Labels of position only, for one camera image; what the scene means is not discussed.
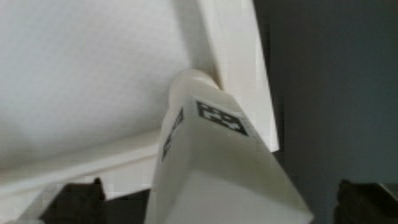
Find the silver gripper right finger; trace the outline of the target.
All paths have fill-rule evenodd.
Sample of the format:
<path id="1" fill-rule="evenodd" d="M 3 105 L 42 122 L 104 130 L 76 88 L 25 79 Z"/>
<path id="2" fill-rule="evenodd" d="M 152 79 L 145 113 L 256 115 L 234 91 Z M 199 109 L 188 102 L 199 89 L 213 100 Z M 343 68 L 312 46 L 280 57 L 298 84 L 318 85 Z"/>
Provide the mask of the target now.
<path id="1" fill-rule="evenodd" d="M 335 224 L 398 224 L 398 183 L 341 181 Z"/>

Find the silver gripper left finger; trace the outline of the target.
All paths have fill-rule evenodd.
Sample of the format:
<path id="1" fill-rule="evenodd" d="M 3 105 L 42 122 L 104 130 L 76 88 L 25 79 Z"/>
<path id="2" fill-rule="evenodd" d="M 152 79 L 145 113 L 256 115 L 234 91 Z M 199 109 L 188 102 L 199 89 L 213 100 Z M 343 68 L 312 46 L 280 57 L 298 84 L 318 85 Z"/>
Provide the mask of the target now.
<path id="1" fill-rule="evenodd" d="M 101 179 L 69 183 L 39 216 L 44 224 L 106 224 L 104 191 Z"/>

